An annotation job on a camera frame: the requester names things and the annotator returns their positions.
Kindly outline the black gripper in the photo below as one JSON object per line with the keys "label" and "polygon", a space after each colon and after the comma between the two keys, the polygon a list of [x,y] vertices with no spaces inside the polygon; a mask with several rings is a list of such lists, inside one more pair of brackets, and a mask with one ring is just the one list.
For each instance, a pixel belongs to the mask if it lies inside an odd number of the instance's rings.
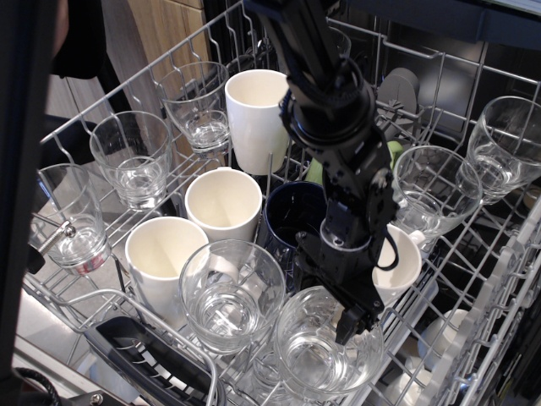
{"label": "black gripper", "polygon": [[343,306],[336,326],[336,343],[346,345],[365,330],[372,330],[383,311],[372,280],[385,241],[383,231],[359,247],[345,248],[329,239],[305,232],[296,234],[293,281],[300,292],[323,286]]}

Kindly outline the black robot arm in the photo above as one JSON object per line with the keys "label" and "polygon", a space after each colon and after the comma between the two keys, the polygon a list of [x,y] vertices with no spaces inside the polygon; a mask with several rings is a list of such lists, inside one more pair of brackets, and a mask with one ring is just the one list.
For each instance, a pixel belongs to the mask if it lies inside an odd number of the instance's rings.
{"label": "black robot arm", "polygon": [[331,38],[325,4],[247,1],[287,69],[281,120],[323,168],[325,219],[317,235],[300,232],[297,290],[325,287],[342,305],[336,341],[374,327],[384,305],[372,280],[388,224],[396,216],[391,155],[375,123],[375,98],[357,64]]}

